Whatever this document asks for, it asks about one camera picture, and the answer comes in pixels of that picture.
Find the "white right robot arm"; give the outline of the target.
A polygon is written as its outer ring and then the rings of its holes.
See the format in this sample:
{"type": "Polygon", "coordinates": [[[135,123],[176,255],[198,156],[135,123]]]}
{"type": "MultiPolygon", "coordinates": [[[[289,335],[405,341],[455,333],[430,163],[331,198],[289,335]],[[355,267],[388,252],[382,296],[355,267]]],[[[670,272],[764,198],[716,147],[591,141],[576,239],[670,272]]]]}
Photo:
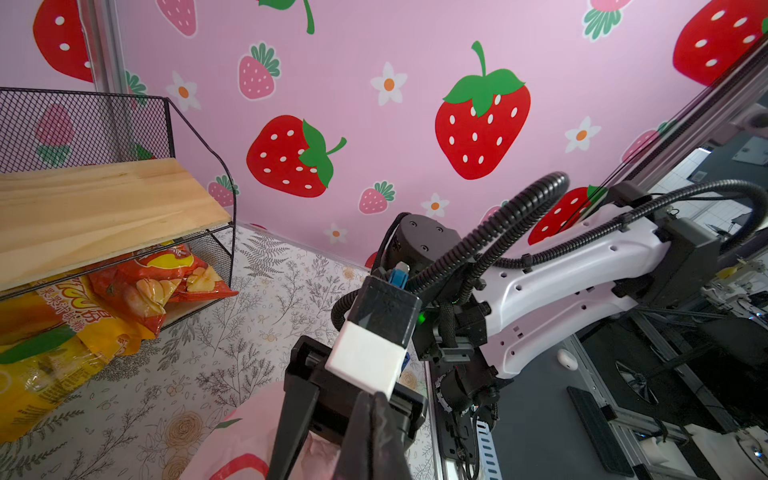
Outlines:
{"type": "Polygon", "coordinates": [[[408,478],[405,452],[427,410],[397,382],[413,349],[437,371],[441,453],[477,478],[490,468],[480,413],[528,363],[596,321],[696,292],[767,215],[766,190],[744,180],[657,196],[623,182],[591,216],[509,258],[568,185],[546,175],[466,236],[400,214],[362,286],[333,305],[335,344],[304,336],[293,347],[268,477],[288,478],[314,433],[340,447],[337,479],[408,478]]]}

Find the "floral table mat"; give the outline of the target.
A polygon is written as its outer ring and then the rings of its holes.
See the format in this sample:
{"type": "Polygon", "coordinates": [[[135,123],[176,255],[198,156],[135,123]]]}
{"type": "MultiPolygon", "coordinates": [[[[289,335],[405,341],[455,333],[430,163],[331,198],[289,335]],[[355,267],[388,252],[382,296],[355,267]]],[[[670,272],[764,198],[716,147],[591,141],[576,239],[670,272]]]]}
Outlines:
{"type": "Polygon", "coordinates": [[[235,296],[113,360],[39,425],[1,447],[5,479],[176,479],[214,428],[284,375],[297,339],[336,337],[329,314],[364,269],[247,227],[235,296]]]}

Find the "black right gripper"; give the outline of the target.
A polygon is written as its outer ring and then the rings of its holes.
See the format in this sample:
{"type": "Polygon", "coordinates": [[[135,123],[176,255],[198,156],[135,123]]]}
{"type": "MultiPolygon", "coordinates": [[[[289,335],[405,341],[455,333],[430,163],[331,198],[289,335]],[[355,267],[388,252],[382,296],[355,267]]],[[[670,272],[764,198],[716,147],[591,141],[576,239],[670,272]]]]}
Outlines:
{"type": "Polygon", "coordinates": [[[290,477],[309,432],[328,441],[344,438],[333,479],[411,479],[402,440],[416,439],[426,398],[399,384],[389,402],[381,392],[363,392],[326,369],[330,354],[308,336],[292,348],[266,479],[290,477]]]}

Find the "yellow snack packets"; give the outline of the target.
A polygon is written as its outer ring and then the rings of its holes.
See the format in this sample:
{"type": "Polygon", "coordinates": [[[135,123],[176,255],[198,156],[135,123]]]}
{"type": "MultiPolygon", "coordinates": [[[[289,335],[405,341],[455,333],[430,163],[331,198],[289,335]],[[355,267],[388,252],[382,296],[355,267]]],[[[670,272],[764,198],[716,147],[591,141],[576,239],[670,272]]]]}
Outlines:
{"type": "Polygon", "coordinates": [[[25,435],[112,360],[138,352],[168,308],[236,296],[186,244],[45,279],[1,303],[1,439],[25,435]]]}

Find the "pink plastic grocery bag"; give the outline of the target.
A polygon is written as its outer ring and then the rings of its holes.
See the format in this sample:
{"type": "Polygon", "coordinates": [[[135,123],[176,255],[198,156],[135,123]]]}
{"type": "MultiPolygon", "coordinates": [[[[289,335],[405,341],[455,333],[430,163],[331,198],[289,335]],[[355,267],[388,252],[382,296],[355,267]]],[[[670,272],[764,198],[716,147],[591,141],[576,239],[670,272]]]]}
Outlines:
{"type": "MultiPolygon", "coordinates": [[[[183,479],[266,479],[284,400],[284,383],[268,385],[220,421],[183,479]]],[[[308,433],[289,479],[333,479],[341,447],[308,433]]]]}

